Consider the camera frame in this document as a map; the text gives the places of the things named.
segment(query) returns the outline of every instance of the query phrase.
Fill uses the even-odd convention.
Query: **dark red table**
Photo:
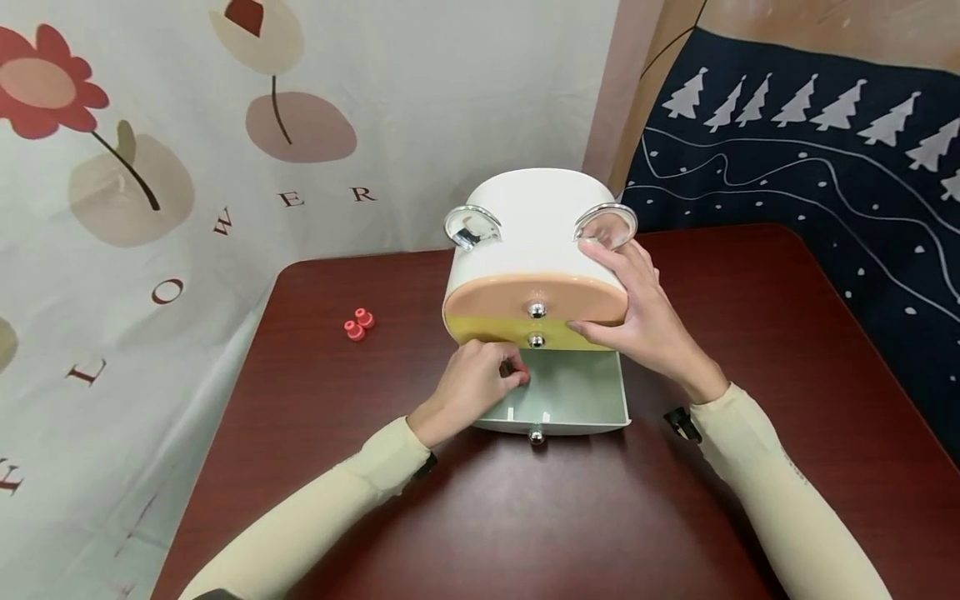
[[[640,238],[694,336],[751,392],[898,599],[956,598],[960,476],[798,237]],[[154,598],[433,390],[450,252],[310,261],[276,283]],[[341,324],[365,306],[360,344]],[[742,513],[625,364],[627,429],[548,441],[469,430],[363,520],[294,598],[781,598]]]

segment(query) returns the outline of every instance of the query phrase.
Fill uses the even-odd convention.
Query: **beige sleeve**
[[[400,418],[363,448],[278,504],[205,566],[180,595],[224,589],[243,600],[279,598],[353,523],[399,495],[430,451]]]
[[[890,598],[870,559],[746,392],[731,384],[690,413],[704,457],[740,499],[791,600]]]

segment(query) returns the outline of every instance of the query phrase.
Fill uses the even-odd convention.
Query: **chrome handle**
[[[527,433],[527,439],[530,440],[532,445],[540,445],[546,441],[546,438],[543,436],[543,431],[540,429],[540,426],[531,427],[530,432]]]
[[[585,212],[573,229],[573,241],[594,238],[610,250],[616,250],[634,239],[637,229],[636,213],[629,206],[604,203]]]
[[[500,239],[500,222],[483,206],[457,206],[444,218],[444,232],[450,241],[470,252],[480,242]]]
[[[546,346],[546,338],[542,333],[531,333],[527,336],[527,345],[533,349],[543,348]]]
[[[531,319],[542,319],[546,317],[546,304],[539,300],[534,300],[527,305],[527,314]]]

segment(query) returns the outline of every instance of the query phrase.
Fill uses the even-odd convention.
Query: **flower stem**
[[[156,201],[154,190],[150,189],[150,186],[147,185],[147,182],[144,181],[143,178],[140,177],[140,174],[133,169],[133,165],[128,163],[125,158],[117,154],[117,151],[113,150],[113,147],[110,146],[107,141],[100,136],[100,134],[96,132],[90,132],[90,134],[93,135],[93,137],[96,138],[96,140],[100,142],[101,145],[103,145],[103,147],[106,148],[114,157],[116,157],[116,159],[120,161],[120,164],[126,167],[127,171],[129,171],[131,175],[133,175],[133,178],[136,180],[136,182],[140,184],[140,188],[143,190],[143,193],[147,195],[147,202],[150,203],[150,208],[153,210],[160,210],[160,203]]]
[[[283,127],[283,119],[280,118],[280,107],[276,103],[276,75],[272,75],[270,81],[272,84],[270,88],[270,100],[274,103],[274,117],[276,118],[276,123],[280,125],[280,131],[283,132],[283,137],[287,138],[287,143],[293,146],[294,140],[290,139],[290,134],[287,133],[287,128]]]

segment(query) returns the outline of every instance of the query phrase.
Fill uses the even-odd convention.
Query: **christmas tree print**
[[[740,124],[740,127],[745,126],[748,121],[757,121],[760,119],[760,109],[763,108],[767,90],[770,89],[771,75],[773,75],[773,73],[767,73],[767,76],[763,79],[763,83],[756,89],[753,97],[747,102],[747,106],[740,112],[740,116],[736,117],[736,122]]]
[[[810,81],[800,88],[797,95],[783,105],[780,114],[772,119],[775,123],[780,123],[777,127],[786,127],[787,123],[802,123],[806,120],[806,110],[810,108],[810,96],[813,95],[813,82],[816,79],[817,74],[814,73],[810,76]]]
[[[740,90],[743,88],[743,80],[747,79],[747,76],[744,75],[740,78],[740,82],[736,85],[730,95],[727,96],[727,101],[720,105],[710,119],[704,123],[707,127],[710,128],[710,133],[717,131],[717,128],[729,125],[731,115],[733,115],[733,110],[736,108],[736,99],[740,97]]]
[[[684,86],[670,95],[670,100],[663,103],[663,107],[670,110],[669,117],[676,119],[678,114],[688,119],[697,118],[693,108],[700,104],[700,92],[704,89],[704,74],[707,73],[705,67],[700,68],[700,72],[686,82]]]
[[[903,131],[906,118],[913,114],[913,101],[918,96],[919,91],[913,92],[906,101],[891,108],[890,112],[875,120],[867,129],[857,132],[857,135],[866,137],[868,146],[873,146],[879,140],[893,148],[897,145],[897,133]]]
[[[956,175],[940,181],[940,184],[947,190],[940,200],[946,200],[952,196],[955,201],[960,202],[960,169],[957,169]]]
[[[856,114],[855,106],[860,100],[860,87],[866,82],[865,79],[859,80],[854,87],[840,94],[836,102],[828,105],[823,112],[810,119],[810,123],[816,123],[820,126],[817,128],[818,132],[825,132],[831,127],[848,130],[850,128],[850,117]]]
[[[940,156],[944,156],[950,149],[950,142],[960,132],[960,118],[953,119],[939,132],[920,140],[920,146],[908,150],[906,155],[913,158],[910,168],[916,171],[922,165],[930,173],[936,173],[940,168]]]

